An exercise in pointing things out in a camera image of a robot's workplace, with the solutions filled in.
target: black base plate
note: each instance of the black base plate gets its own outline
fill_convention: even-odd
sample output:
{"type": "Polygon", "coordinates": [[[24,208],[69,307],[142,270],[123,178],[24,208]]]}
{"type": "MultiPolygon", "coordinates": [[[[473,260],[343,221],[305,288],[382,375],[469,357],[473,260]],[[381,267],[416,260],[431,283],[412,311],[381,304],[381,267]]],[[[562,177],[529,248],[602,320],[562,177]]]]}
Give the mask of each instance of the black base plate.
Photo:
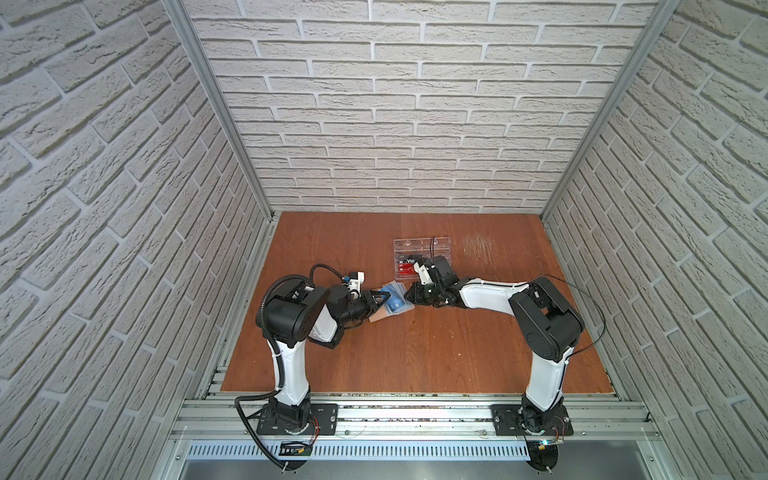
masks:
{"type": "MultiPolygon", "coordinates": [[[[310,415],[317,419],[320,425],[320,435],[335,435],[339,406],[336,403],[313,403],[310,415]]],[[[267,406],[261,414],[262,419],[256,427],[258,435],[285,435],[285,429],[280,428],[279,421],[274,410],[267,406]]],[[[315,426],[310,422],[301,433],[297,435],[312,435],[315,426]]]]}
{"type": "MultiPolygon", "coordinates": [[[[496,429],[496,435],[500,437],[509,437],[515,435],[530,435],[521,426],[522,418],[518,415],[520,405],[491,405],[491,415],[493,415],[493,426],[496,429]]],[[[548,425],[542,435],[555,436],[555,428],[560,432],[560,436],[569,437],[574,434],[574,428],[571,422],[566,422],[568,417],[568,411],[560,404],[556,408],[552,416],[553,422],[548,425]],[[563,425],[565,425],[565,432],[562,432],[563,425]]]]}

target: metal extrusion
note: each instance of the metal extrusion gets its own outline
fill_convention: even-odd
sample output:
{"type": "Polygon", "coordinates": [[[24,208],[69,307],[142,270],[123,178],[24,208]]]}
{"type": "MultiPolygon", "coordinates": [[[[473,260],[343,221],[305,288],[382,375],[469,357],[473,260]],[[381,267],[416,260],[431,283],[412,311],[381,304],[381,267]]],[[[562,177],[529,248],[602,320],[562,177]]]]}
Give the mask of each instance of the metal extrusion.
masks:
{"type": "Polygon", "coordinates": [[[565,195],[568,186],[571,184],[571,179],[578,172],[579,167],[587,157],[592,143],[598,138],[605,125],[607,125],[608,120],[611,118],[616,107],[618,107],[635,77],[637,77],[643,62],[648,58],[648,54],[656,45],[656,40],[658,40],[661,32],[667,26],[679,4],[680,0],[659,0],[656,4],[656,8],[651,13],[648,23],[645,24],[645,28],[643,28],[629,57],[627,57],[627,61],[621,67],[616,80],[611,85],[598,111],[594,114],[592,121],[587,127],[586,133],[579,141],[574,154],[571,156],[571,160],[566,165],[565,170],[563,170],[563,174],[552,191],[552,195],[549,196],[547,204],[544,205],[544,209],[539,215],[542,222],[546,221],[554,213],[554,209],[560,203],[561,198],[565,195]]]}

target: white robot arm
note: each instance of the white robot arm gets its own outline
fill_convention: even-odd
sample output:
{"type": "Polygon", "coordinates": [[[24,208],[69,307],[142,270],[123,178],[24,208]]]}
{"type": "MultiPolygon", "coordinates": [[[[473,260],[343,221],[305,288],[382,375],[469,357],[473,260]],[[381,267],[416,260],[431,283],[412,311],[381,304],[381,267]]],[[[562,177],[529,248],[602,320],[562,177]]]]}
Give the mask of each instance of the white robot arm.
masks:
{"type": "Polygon", "coordinates": [[[561,411],[568,358],[584,331],[584,321],[571,304],[543,276],[528,283],[460,280],[444,257],[418,260],[415,270],[419,282],[406,298],[417,305],[482,308],[516,318],[533,352],[520,424],[531,435],[543,435],[561,411]]]}

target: clear acrylic holder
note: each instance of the clear acrylic holder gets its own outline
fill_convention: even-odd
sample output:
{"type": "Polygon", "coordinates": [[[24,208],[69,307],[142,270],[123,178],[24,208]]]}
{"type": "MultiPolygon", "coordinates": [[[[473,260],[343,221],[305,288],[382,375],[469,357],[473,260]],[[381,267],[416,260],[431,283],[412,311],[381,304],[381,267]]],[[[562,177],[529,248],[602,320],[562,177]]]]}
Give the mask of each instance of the clear acrylic holder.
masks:
{"type": "Polygon", "coordinates": [[[444,256],[451,261],[451,237],[404,238],[394,241],[395,280],[419,278],[413,264],[420,257],[444,256]]]}

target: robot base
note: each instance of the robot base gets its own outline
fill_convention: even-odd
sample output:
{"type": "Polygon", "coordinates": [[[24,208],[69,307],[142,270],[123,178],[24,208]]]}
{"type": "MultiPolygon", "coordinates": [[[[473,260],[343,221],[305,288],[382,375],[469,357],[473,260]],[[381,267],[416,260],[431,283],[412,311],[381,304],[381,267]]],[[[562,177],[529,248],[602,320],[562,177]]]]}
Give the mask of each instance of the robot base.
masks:
{"type": "MultiPolygon", "coordinates": [[[[516,436],[531,435],[523,428],[524,416],[520,413],[521,405],[491,405],[491,415],[493,415],[493,426],[496,429],[497,436],[516,436]]],[[[574,434],[574,428],[571,420],[568,418],[568,411],[562,404],[562,400],[550,412],[548,412],[549,422],[546,422],[541,429],[542,435],[571,436],[574,434]]]]}
{"type": "MultiPolygon", "coordinates": [[[[310,405],[310,417],[317,419],[320,425],[320,435],[336,434],[336,416],[339,413],[339,406],[336,403],[312,403],[310,405]]],[[[296,432],[298,428],[293,422],[288,422],[281,414],[270,405],[267,405],[262,412],[262,419],[256,427],[258,435],[285,435],[290,431],[293,435],[312,435],[314,425],[307,423],[304,428],[296,432]]]]}

